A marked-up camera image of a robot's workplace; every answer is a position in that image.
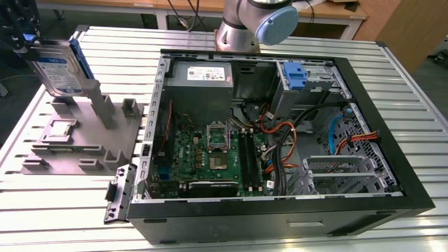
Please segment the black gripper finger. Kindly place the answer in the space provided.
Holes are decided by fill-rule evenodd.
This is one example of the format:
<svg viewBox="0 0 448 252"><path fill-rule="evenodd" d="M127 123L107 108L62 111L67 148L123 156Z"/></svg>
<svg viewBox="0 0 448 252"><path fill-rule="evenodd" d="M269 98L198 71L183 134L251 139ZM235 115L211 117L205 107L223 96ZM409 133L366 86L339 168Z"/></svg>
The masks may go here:
<svg viewBox="0 0 448 252"><path fill-rule="evenodd" d="M38 53L34 50L34 45L38 40L15 40L13 41L14 50L13 52L25 60L25 61L35 61L38 58Z"/></svg>

